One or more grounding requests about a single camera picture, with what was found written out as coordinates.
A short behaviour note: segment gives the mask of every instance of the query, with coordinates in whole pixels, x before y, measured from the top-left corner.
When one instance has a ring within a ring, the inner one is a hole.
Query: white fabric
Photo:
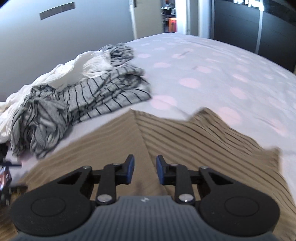
[[[78,55],[74,60],[59,64],[49,73],[38,77],[32,84],[24,85],[5,102],[0,102],[0,143],[10,140],[13,115],[30,93],[32,86],[47,83],[61,91],[67,85],[75,84],[84,78],[98,77],[112,68],[108,51],[88,51]]]

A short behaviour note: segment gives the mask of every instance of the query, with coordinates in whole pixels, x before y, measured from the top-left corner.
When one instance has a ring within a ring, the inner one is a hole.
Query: beige striped blanket
[[[209,166],[270,195],[281,211],[274,234],[279,240],[296,239],[296,208],[279,171],[279,149],[263,149],[207,108],[186,122],[130,110],[41,161],[22,181],[34,189],[84,165],[102,169],[122,163],[128,154],[135,155],[135,171],[130,185],[117,188],[118,196],[173,195],[173,187],[158,182],[155,158],[162,154],[168,163],[193,170]],[[9,219],[1,218],[0,240],[16,234]]]

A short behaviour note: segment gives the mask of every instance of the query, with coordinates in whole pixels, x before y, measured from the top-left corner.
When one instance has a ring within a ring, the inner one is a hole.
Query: polka dot bedsheet
[[[296,75],[246,50],[190,35],[165,33],[128,44],[135,52],[131,62],[145,69],[152,99],[74,126],[54,152],[129,108],[187,120],[208,107],[264,148],[282,149],[282,174],[296,199]],[[28,153],[18,161],[23,167],[11,170],[14,182],[37,163]]]

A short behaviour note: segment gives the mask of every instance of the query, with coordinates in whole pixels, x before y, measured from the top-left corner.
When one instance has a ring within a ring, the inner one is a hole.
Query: white wall
[[[0,101],[80,53],[133,40],[128,0],[75,0],[75,9],[40,20],[69,2],[10,0],[0,9]]]
[[[175,0],[175,8],[177,18],[177,32],[181,34],[187,34],[187,0]]]

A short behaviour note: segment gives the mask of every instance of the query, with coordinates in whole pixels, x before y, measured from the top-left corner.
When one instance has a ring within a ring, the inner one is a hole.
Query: logo
[[[148,202],[149,200],[150,199],[149,198],[146,198],[146,197],[144,197],[144,198],[141,199],[142,202]]]

